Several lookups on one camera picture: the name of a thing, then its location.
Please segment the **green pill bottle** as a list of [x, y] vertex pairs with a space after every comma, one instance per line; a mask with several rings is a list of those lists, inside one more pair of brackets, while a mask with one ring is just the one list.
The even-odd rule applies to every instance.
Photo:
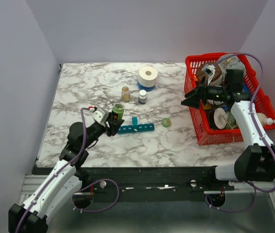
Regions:
[[124, 106], [120, 103], [116, 103], [112, 108], [112, 117], [114, 121], [122, 120], [124, 114]]

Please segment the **teal weekly pill organizer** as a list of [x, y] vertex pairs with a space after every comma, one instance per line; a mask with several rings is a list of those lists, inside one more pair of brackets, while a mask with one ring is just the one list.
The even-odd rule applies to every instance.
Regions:
[[155, 125], [153, 123], [139, 124], [137, 117], [132, 117], [131, 125], [121, 125], [118, 130], [118, 134], [131, 134], [131, 133], [145, 133], [153, 132], [155, 130]]

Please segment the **green bottle cap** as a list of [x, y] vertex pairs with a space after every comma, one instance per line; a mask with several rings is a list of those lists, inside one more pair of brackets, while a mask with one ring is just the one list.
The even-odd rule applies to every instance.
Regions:
[[171, 120], [169, 119], [169, 118], [164, 118], [164, 119], [162, 119], [162, 121], [161, 121], [161, 124], [162, 124], [162, 126], [163, 127], [165, 127], [165, 128], [168, 128], [168, 127], [170, 127], [171, 126]]

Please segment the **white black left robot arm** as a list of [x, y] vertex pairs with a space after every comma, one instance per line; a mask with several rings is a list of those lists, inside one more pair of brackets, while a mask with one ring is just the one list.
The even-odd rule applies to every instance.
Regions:
[[78, 191], [89, 188], [90, 180], [78, 170], [88, 157], [87, 148], [103, 134], [115, 136], [124, 122], [112, 113], [89, 107], [94, 123], [84, 120], [69, 128], [68, 141], [48, 177], [21, 205], [14, 204], [8, 212], [10, 233], [45, 233], [55, 213]]

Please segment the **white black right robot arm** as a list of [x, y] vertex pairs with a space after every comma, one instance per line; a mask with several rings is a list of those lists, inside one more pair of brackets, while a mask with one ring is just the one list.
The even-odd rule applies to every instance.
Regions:
[[201, 102], [215, 100], [227, 105], [238, 123], [245, 150], [232, 165], [217, 166], [215, 173], [206, 177], [206, 186], [217, 190], [223, 181], [271, 182], [275, 179], [275, 145], [262, 127], [252, 102], [251, 93], [244, 92], [243, 71], [227, 69], [224, 86], [210, 86], [206, 77], [185, 94], [182, 105], [196, 108]]

